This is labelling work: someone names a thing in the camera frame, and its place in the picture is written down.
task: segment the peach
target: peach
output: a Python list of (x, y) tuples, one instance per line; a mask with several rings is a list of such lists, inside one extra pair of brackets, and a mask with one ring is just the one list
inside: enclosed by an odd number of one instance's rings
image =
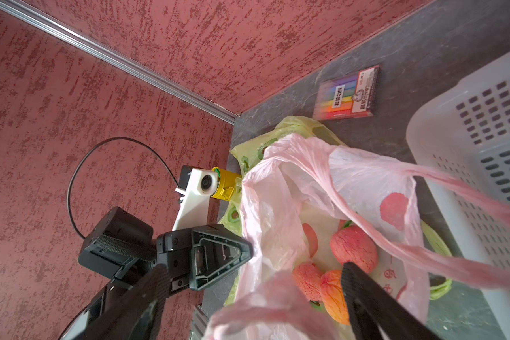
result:
[(321, 275), (323, 275), (323, 272), (312, 262), (301, 263), (292, 270), (292, 278), (296, 285), (311, 301), (321, 300), (321, 294), (319, 294)]
[(338, 262), (354, 262), (370, 274), (378, 264), (374, 241), (356, 225), (340, 229), (331, 237), (331, 250)]
[(342, 292), (340, 278), (341, 270), (329, 270), (321, 276), (321, 301), (325, 304), (327, 313), (338, 323), (350, 324), (350, 314), (347, 311), (346, 300)]

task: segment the pink plastic bag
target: pink plastic bag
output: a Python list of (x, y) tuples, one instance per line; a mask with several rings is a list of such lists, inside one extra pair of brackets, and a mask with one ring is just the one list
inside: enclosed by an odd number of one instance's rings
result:
[(243, 338), (275, 338), (278, 334), (289, 334), (289, 339), (301, 340), (304, 334), (309, 339), (338, 339), (332, 319), (311, 308), (291, 273), (281, 271), (263, 282), (255, 292), (212, 315), (204, 340), (240, 340), (242, 335), (238, 332), (248, 325), (270, 322), (272, 328), (251, 328)]
[[(377, 246), (402, 260), (407, 286), (398, 301), (422, 322), (428, 312), (428, 271), (475, 288), (510, 288), (510, 270), (443, 257), (423, 247), (414, 175), (456, 192), (510, 227), (510, 206), (446, 173), (291, 134), (268, 147), (264, 159), (243, 180), (243, 236), (252, 242), (254, 256), (240, 270), (237, 301), (277, 271), (291, 271), (295, 259), (306, 252), (299, 219), (302, 202), (334, 218), (351, 219)], [(243, 326), (249, 323), (238, 320), (234, 309), (221, 320), (227, 317)], [(272, 323), (272, 317), (265, 321)]]

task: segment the red textured wall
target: red textured wall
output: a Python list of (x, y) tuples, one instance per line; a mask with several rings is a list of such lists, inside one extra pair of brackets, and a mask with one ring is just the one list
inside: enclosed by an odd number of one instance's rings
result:
[(241, 113), (432, 0), (26, 0)]
[[(82, 240), (66, 187), (95, 143), (125, 135), (183, 164), (226, 164), (232, 126), (0, 11), (0, 339), (55, 340), (105, 280), (76, 259)], [(179, 206), (163, 166), (116, 141), (85, 163), (73, 190), (84, 234), (113, 205), (172, 228)], [(188, 336), (185, 291), (165, 308), (165, 339)]]

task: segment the plastic bag handle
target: plastic bag handle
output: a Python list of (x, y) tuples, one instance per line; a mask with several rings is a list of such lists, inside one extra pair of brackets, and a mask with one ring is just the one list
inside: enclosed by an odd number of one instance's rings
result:
[[(318, 164), (317, 169), (306, 167), (305, 164), (295, 160), (289, 160), (309, 173), (314, 180), (316, 180), (323, 189), (327, 191), (333, 203), (344, 213), (348, 218), (353, 220), (365, 233), (370, 236), (373, 241), (380, 247), (386, 250), (391, 255), (398, 259), (412, 264), (432, 273), (449, 277), (451, 279), (461, 281), (474, 288), (510, 288), (510, 270), (493, 267), (491, 265), (471, 261), (457, 257), (444, 257), (436, 254), (420, 246), (410, 246), (399, 244), (387, 240), (374, 226), (363, 217), (358, 215), (351, 209), (344, 198), (336, 191), (332, 184), (331, 172), (328, 163)], [(501, 218), (503, 221), (510, 225), (510, 206), (497, 202), (476, 192), (471, 187), (467, 186), (460, 180), (441, 173), (429, 167), (422, 167), (421, 165), (414, 165), (403, 163), (396, 160), (397, 164), (402, 164), (402, 171), (409, 175), (418, 175), (436, 180), (444, 187), (451, 190), (456, 190), (461, 194), (471, 199), (476, 204), (483, 206), (488, 212)]]
[(480, 206), (490, 215), (497, 217), (510, 227), (510, 205), (493, 200), (485, 194), (474, 190), (472, 187), (463, 183), (461, 180), (456, 179), (454, 176), (443, 173), (431, 167), (409, 164), (404, 172), (411, 176), (422, 176), (428, 180), (433, 180), (434, 182), (455, 192), (456, 194), (463, 196), (470, 202)]

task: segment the camera lens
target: camera lens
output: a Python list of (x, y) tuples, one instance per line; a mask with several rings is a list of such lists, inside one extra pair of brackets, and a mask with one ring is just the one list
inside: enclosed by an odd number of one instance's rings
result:
[(211, 176), (206, 175), (202, 178), (202, 182), (200, 183), (202, 190), (208, 190), (211, 187)]

